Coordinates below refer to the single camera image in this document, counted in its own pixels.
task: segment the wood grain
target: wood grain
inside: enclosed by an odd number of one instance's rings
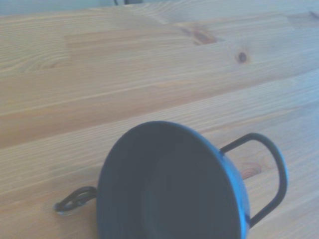
[[[146,121],[187,125],[217,147],[260,132],[290,173],[249,239],[319,234],[319,28],[313,0],[185,0],[0,18],[1,238],[97,239],[97,184],[116,140]],[[258,143],[228,154],[257,213],[278,186]]]

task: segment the pot handle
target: pot handle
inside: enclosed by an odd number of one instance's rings
[[[97,191],[95,187],[87,186],[75,190],[61,202],[53,206],[54,211],[60,215],[66,212],[84,206],[91,199],[96,198]]]
[[[222,153],[226,153],[251,140],[256,140],[265,145],[274,157],[279,173],[279,189],[273,200],[250,220],[250,228],[257,224],[262,218],[264,218],[282,202],[288,187],[288,171],[284,158],[276,145],[267,137],[258,133],[249,133],[221,148],[220,151]]]

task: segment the pot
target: pot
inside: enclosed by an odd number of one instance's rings
[[[252,218],[243,179],[225,155],[250,140],[270,150],[280,179],[274,199]],[[190,128],[153,121],[116,142],[97,189],[80,188],[54,209],[64,214],[96,198],[100,239],[244,239],[282,202],[287,185],[280,151],[261,134],[217,149]]]

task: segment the black metal handle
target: black metal handle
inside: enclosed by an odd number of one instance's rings
[[[56,203],[53,209],[59,213],[73,210],[75,208],[85,205],[89,200],[96,198],[97,191],[95,187],[83,187],[75,190],[61,202]]]
[[[282,156],[276,145],[267,137],[258,133],[249,133],[221,148],[220,151],[222,153],[226,153],[251,140],[256,140],[265,145],[274,157],[279,173],[279,189],[273,200],[250,220],[250,228],[252,228],[256,223],[258,223],[262,218],[264,218],[282,202],[286,195],[288,187],[288,171],[284,161],[284,157]]]

